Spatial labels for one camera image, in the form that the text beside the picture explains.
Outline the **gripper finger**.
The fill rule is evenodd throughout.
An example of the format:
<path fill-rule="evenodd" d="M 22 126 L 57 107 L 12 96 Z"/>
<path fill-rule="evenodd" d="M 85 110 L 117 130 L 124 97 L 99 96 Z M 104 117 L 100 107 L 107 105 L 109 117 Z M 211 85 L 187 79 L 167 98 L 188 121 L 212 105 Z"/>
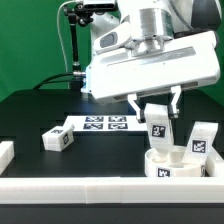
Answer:
<path fill-rule="evenodd" d="M 128 103 L 131 105 L 131 107 L 136 112 L 136 119 L 139 123 L 145 123 L 145 116 L 144 111 L 137 105 L 137 94 L 129 94 L 127 96 Z"/>
<path fill-rule="evenodd" d="M 179 109 L 178 109 L 177 105 L 178 105 L 178 102 L 179 102 L 179 98 L 181 96 L 181 92 L 182 92 L 182 89 L 181 89 L 180 85 L 173 86 L 171 88 L 172 100 L 171 100 L 171 103 L 168 107 L 170 118 L 177 118 L 178 117 Z"/>

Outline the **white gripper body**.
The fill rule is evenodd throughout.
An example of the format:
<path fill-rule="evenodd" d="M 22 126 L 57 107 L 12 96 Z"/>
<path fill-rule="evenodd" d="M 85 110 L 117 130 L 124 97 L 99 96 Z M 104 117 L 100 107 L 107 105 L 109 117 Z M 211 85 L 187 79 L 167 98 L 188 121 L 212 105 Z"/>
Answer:
<path fill-rule="evenodd" d="M 123 101 L 212 85 L 219 80 L 216 34 L 207 31 L 165 43 L 161 52 L 133 57 L 120 48 L 95 56 L 86 69 L 86 89 L 97 101 Z"/>

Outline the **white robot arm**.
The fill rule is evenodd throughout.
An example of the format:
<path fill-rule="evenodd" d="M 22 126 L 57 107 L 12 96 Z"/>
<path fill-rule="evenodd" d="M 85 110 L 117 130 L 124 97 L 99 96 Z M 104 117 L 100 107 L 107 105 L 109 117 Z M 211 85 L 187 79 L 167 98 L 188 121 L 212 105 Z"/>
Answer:
<path fill-rule="evenodd" d="M 219 0 L 83 0 L 82 9 L 92 41 L 86 90 L 97 101 L 128 101 L 144 122 L 137 100 L 170 93 L 176 117 L 183 91 L 218 81 Z"/>

